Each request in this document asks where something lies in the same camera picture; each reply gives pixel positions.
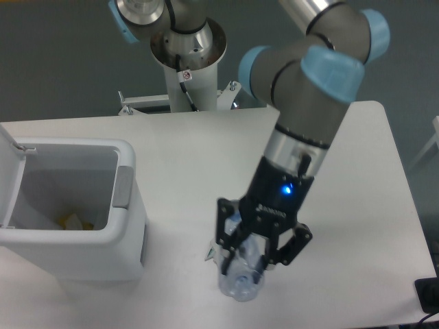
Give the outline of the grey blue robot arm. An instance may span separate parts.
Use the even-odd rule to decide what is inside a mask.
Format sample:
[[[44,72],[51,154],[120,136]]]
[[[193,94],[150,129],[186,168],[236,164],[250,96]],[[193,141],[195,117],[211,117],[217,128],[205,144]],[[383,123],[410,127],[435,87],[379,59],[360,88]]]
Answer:
[[[226,49],[206,1],[110,1],[128,42],[150,40],[165,70],[172,112],[217,109],[217,63]],[[341,122],[354,102],[366,64],[382,56],[390,29],[377,11],[345,1],[283,1],[305,35],[282,47],[255,47],[239,65],[241,87],[279,111],[246,194],[219,199],[215,242],[227,276],[251,235],[265,239],[253,273],[288,265],[312,235],[297,214]]]

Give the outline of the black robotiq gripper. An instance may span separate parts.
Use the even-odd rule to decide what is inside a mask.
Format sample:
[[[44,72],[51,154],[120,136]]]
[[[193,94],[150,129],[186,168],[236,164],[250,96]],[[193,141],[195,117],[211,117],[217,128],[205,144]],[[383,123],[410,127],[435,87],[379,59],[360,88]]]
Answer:
[[[263,271],[278,263],[287,266],[297,257],[313,238],[305,224],[297,223],[298,211],[313,181],[314,177],[291,175],[262,157],[248,191],[239,202],[217,200],[215,241],[221,252],[216,265],[221,275],[252,275],[251,233],[268,238],[262,255]],[[290,229],[292,237],[278,248],[280,235]]]

